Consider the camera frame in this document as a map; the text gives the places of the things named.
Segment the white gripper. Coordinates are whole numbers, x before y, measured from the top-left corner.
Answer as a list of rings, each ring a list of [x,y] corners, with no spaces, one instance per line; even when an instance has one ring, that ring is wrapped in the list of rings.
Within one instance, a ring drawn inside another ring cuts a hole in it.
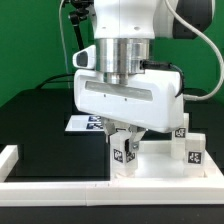
[[[103,81],[103,74],[95,70],[95,46],[75,53],[73,65],[77,68],[74,76],[75,105],[82,112],[104,117],[102,125],[106,142],[116,133],[113,120],[131,124],[130,152],[139,149],[146,129],[167,133],[183,124],[179,73],[147,69],[142,74],[130,76],[126,86],[109,84]]]

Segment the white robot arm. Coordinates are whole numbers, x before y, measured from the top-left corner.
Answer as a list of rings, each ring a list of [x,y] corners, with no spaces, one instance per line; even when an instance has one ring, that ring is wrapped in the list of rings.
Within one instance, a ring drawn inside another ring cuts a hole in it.
[[[147,130],[170,133],[181,127],[184,102],[207,100],[183,93],[183,75],[170,63],[150,59],[157,37],[200,37],[220,64],[217,86],[224,83],[224,59],[203,33],[211,24],[215,0],[94,0],[87,7],[95,44],[73,56],[76,107],[102,117],[113,149],[134,152]]]

